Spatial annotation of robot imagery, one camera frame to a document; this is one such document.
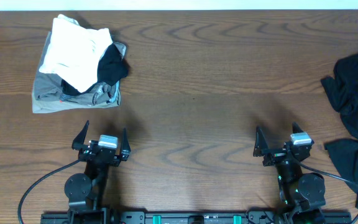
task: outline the gray cloth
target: gray cloth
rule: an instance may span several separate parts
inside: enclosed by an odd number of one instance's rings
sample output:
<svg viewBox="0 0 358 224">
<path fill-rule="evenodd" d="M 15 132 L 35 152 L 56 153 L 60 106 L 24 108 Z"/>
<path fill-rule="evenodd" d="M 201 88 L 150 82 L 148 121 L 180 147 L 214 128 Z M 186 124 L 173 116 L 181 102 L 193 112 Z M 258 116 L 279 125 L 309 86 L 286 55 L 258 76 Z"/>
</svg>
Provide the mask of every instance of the gray cloth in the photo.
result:
<svg viewBox="0 0 358 224">
<path fill-rule="evenodd" d="M 57 74 L 44 74 L 39 72 L 39 67 L 43 64 L 48 45 L 50 43 L 50 32 L 44 45 L 40 63 L 35 75 L 32 91 L 32 111 L 33 113 L 53 113 L 61 110 L 75 108 L 110 108 L 118 106 L 121 102 L 119 92 L 119 82 L 114 86 L 107 83 L 97 83 L 89 93 L 78 96 L 69 96 L 66 101 L 61 101 L 62 93 L 60 78 Z M 114 42 L 124 58 L 126 46 Z"/>
</svg>

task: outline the white background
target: white background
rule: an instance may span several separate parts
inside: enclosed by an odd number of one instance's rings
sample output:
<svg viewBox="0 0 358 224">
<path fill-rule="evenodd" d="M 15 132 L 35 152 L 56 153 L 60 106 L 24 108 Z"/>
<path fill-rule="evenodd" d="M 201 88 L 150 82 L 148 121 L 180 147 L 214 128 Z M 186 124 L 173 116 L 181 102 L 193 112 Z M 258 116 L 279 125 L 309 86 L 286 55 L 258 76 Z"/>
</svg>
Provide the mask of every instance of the white background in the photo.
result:
<svg viewBox="0 0 358 224">
<path fill-rule="evenodd" d="M 0 11 L 216 9 L 358 9 L 358 0 L 0 0 Z"/>
</svg>

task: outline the white cloth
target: white cloth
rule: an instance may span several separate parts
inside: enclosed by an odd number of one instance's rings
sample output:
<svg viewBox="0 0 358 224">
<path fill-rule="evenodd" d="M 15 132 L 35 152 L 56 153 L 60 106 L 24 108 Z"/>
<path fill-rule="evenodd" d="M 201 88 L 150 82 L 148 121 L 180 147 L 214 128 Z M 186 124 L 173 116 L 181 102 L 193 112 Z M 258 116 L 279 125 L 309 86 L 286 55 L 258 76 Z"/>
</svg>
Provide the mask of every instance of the white cloth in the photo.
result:
<svg viewBox="0 0 358 224">
<path fill-rule="evenodd" d="M 109 29 L 85 29 L 75 19 L 53 19 L 52 36 L 39 72 L 55 73 L 80 93 L 98 81 L 98 63 L 112 44 Z"/>
</svg>

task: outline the wood grain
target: wood grain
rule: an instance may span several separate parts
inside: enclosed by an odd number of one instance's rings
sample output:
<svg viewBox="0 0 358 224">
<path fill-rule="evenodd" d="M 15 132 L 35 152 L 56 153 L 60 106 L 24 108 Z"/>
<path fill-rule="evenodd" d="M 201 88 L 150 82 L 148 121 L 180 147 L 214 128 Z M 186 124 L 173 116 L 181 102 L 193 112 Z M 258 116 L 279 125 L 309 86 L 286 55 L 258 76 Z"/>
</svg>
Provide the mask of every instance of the wood grain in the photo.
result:
<svg viewBox="0 0 358 224">
<path fill-rule="evenodd" d="M 32 114 L 35 69 L 59 13 L 128 45 L 118 108 Z M 323 143 L 349 137 L 319 80 L 358 51 L 358 11 L 0 12 L 0 223 L 42 175 L 76 159 L 72 139 L 127 127 L 130 159 L 111 169 L 105 203 L 147 210 L 246 210 L 278 203 L 276 171 L 252 157 L 255 127 L 273 144 L 299 122 L 316 141 L 312 167 L 337 174 Z M 48 178 L 23 217 L 67 210 L 66 179 Z M 356 215 L 355 194 L 326 178 L 325 208 Z"/>
</svg>

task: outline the wooden table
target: wooden table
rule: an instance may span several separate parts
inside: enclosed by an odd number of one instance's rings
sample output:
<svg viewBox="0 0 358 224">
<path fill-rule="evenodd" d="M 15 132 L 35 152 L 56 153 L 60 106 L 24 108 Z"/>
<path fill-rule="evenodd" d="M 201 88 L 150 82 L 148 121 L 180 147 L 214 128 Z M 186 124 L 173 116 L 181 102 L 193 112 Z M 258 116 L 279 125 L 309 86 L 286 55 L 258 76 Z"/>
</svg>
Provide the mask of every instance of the wooden table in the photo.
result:
<svg viewBox="0 0 358 224">
<path fill-rule="evenodd" d="M 126 43 L 130 75 L 118 108 L 32 114 L 42 47 L 59 13 L 108 27 Z M 337 174 L 323 143 L 349 137 L 320 79 L 358 52 L 358 11 L 0 12 L 0 223 L 39 177 L 74 161 L 71 141 L 127 127 L 132 154 L 111 169 L 105 203 L 153 210 L 247 210 L 279 201 L 274 167 L 252 157 L 255 127 L 284 142 L 297 121 L 315 140 L 305 164 Z M 66 179 L 78 164 L 39 184 L 26 223 L 65 211 Z M 356 195 L 325 178 L 329 209 Z"/>
</svg>

